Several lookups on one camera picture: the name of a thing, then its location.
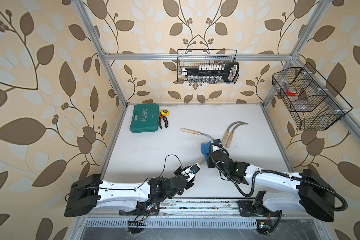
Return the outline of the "blue grey microfiber rag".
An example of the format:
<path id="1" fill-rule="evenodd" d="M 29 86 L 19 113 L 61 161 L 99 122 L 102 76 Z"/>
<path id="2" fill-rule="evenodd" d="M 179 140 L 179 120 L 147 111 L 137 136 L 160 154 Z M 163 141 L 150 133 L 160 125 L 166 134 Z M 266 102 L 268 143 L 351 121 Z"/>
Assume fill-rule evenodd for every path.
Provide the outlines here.
<path id="1" fill-rule="evenodd" d="M 201 153 L 205 157 L 206 162 L 209 161 L 210 155 L 209 153 L 214 151 L 214 147 L 210 147 L 213 141 L 209 141 L 208 143 L 201 144 Z"/>

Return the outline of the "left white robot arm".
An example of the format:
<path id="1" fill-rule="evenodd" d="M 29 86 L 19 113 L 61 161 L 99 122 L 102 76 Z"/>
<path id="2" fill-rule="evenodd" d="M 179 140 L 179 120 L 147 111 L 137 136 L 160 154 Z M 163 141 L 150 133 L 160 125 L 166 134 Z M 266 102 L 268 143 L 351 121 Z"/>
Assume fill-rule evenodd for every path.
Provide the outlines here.
<path id="1" fill-rule="evenodd" d="M 101 180 L 99 174 L 90 175 L 71 185 L 66 196 L 65 217 L 79 217 L 92 209 L 116 209 L 126 213 L 137 210 L 149 211 L 159 203 L 181 196 L 184 190 L 191 188 L 199 164 L 185 169 L 179 167 L 172 178 L 147 178 L 143 183 L 121 184 Z"/>

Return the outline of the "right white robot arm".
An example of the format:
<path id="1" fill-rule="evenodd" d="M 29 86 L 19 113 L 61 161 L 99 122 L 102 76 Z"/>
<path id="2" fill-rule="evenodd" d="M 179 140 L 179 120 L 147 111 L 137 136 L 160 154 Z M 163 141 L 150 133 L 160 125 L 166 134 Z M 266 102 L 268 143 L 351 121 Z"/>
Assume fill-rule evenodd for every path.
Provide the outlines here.
<path id="1" fill-rule="evenodd" d="M 245 198 L 256 195 L 253 210 L 263 212 L 306 212 L 333 222 L 336 212 L 348 209 L 348 202 L 311 170 L 285 173 L 266 170 L 245 162 L 234 162 L 222 146 L 212 143 L 208 160 Z"/>

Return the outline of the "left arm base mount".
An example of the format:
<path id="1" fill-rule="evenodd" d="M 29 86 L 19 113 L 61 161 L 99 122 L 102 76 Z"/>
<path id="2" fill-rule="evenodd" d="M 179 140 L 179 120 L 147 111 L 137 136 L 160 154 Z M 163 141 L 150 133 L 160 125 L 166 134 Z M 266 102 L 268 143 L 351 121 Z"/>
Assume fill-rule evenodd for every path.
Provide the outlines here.
<path id="1" fill-rule="evenodd" d="M 137 216 L 139 214 L 147 214 L 150 212 L 150 216 L 157 216 L 160 211 L 160 203 L 153 203 L 151 201 L 146 201 L 144 203 L 137 202 L 135 205 L 136 209 L 133 211 L 125 212 L 119 210 L 120 216 Z"/>

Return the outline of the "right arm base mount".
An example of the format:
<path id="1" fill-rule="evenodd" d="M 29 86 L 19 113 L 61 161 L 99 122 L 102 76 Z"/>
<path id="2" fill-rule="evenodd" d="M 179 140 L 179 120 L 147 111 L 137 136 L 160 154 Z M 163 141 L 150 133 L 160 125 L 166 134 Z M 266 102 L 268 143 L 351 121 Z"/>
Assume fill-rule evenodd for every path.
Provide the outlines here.
<path id="1" fill-rule="evenodd" d="M 263 198 L 267 192 L 259 191 L 254 200 L 238 201 L 241 217 L 278 217 L 280 211 L 270 211 L 264 206 Z"/>

